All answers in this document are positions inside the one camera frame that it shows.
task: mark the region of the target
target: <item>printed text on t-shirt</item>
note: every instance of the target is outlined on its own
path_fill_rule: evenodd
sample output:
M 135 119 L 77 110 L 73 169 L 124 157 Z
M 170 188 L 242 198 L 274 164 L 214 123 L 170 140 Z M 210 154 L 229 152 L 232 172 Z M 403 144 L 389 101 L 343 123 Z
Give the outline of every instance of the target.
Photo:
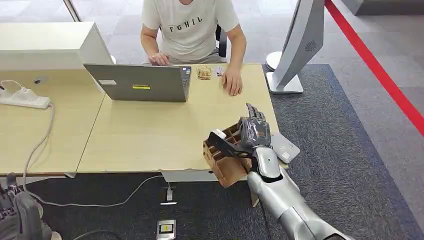
M 183 27 L 187 29 L 191 26 L 196 25 L 196 23 L 200 23 L 202 20 L 203 19 L 198 16 L 197 19 L 193 18 L 191 21 L 185 21 L 183 24 L 176 26 L 176 29 L 182 30 Z M 171 30 L 171 33 L 173 33 L 175 30 L 175 26 L 169 26 L 169 30 Z

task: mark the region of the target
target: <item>laptop sticker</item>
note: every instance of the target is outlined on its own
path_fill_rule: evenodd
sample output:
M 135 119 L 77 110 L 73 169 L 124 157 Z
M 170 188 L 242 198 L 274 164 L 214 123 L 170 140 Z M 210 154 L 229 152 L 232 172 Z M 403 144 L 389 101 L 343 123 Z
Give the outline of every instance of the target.
M 145 84 L 133 84 L 132 85 L 132 89 L 150 90 L 150 86 L 149 85 L 145 85 Z
M 116 85 L 117 82 L 114 80 L 99 80 L 98 81 L 101 85 Z

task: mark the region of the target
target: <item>white cable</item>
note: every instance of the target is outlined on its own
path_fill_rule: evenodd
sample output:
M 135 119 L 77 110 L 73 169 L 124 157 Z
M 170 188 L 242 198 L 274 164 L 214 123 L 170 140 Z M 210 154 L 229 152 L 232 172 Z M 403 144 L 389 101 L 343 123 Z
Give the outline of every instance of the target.
M 123 205 L 126 204 L 128 202 L 128 200 L 130 200 L 130 198 L 137 192 L 137 190 L 139 190 L 139 188 L 147 181 L 149 181 L 150 179 L 154 179 L 154 178 L 163 178 L 164 176 L 162 175 L 157 175 L 157 176 L 152 176 L 147 178 L 146 180 L 144 180 L 143 182 L 140 183 L 140 185 L 138 185 L 138 187 L 129 195 L 129 197 L 120 203 L 115 203 L 115 204 L 110 204 L 110 205 L 99 205 L 99 204 L 77 204 L 77 203 L 67 203 L 67 204 L 59 204 L 59 203 L 54 203 L 54 202 L 49 202 L 49 201 L 44 201 L 40 196 L 30 192 L 27 189 L 27 172 L 28 172 L 28 166 L 30 165 L 31 159 L 35 153 L 35 151 L 41 146 L 41 144 L 43 144 L 46 139 L 49 137 L 50 135 L 50 131 L 52 130 L 52 125 L 53 125 L 53 120 L 55 119 L 55 107 L 53 106 L 53 104 L 51 103 L 49 105 L 49 107 L 51 108 L 51 117 L 50 117 L 50 122 L 48 125 L 48 129 L 47 132 L 45 133 L 45 135 L 42 137 L 41 141 L 32 149 L 31 153 L 29 154 L 28 159 L 26 160 L 25 163 L 25 169 L 23 170 L 23 189 L 25 190 L 25 192 L 27 192 L 28 194 L 30 194 L 31 196 L 33 196 L 34 198 L 38 199 L 40 202 L 42 202 L 43 204 L 47 204 L 47 205 L 53 205 L 53 206 L 58 206 L 58 207 L 68 207 L 68 206 L 75 206 L 75 207 L 101 207 L 101 208 L 107 208 L 107 207 L 116 207 L 119 205 Z
M 1 85 L 2 83 L 15 83 L 15 84 L 19 85 L 19 87 L 21 87 L 21 88 L 25 88 L 22 84 L 20 84 L 20 83 L 19 83 L 19 82 L 17 82 L 17 81 L 13 81 L 13 80 L 3 80 L 3 81 L 0 81 L 0 85 Z

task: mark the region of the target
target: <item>black chair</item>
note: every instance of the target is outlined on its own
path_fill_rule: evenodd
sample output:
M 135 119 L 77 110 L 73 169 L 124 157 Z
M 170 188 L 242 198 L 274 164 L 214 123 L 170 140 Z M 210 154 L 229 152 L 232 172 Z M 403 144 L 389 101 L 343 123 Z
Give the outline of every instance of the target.
M 219 25 L 216 25 L 215 31 L 216 40 L 219 42 L 218 45 L 218 54 L 220 57 L 227 57 L 227 33 L 222 30 Z

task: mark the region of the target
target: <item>white t-shirt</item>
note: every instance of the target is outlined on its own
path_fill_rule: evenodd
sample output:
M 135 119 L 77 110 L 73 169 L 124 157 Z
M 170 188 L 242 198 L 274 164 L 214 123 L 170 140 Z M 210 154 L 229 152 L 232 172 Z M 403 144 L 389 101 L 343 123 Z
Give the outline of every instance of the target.
M 217 24 L 229 32 L 239 24 L 232 0 L 144 0 L 142 21 L 149 29 L 161 27 L 160 50 L 181 61 L 202 59 L 216 48 Z

